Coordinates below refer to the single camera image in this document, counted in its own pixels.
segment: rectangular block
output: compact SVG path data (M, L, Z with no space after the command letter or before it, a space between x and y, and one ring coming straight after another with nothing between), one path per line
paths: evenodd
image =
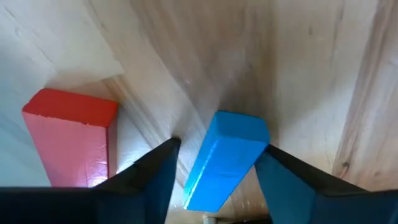
M114 101L51 89L23 107L53 187L92 187L116 173L109 160L116 150L117 109Z
M268 143L263 119L218 111L185 184L184 208L217 212Z

